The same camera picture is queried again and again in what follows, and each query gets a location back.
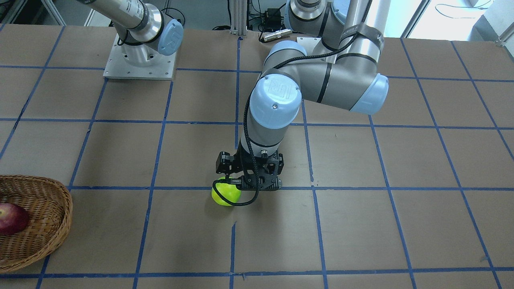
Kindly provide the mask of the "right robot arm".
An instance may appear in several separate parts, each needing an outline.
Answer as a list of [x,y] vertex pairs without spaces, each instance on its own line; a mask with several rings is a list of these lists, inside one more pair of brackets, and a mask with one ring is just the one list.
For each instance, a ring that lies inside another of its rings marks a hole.
[[109,18],[121,40],[146,45],[161,55],[176,53],[184,28],[177,19],[141,0],[81,0],[81,4]]

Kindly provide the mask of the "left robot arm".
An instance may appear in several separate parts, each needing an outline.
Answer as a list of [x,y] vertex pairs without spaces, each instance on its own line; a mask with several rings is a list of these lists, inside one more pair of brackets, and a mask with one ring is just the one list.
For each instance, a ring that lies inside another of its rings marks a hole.
[[388,78],[377,71],[384,46],[389,0],[289,0],[284,24],[319,39],[312,51],[280,41],[245,106],[235,155],[220,152],[216,172],[238,189],[277,190],[284,161],[278,147],[297,117],[302,100],[371,115],[382,107]]

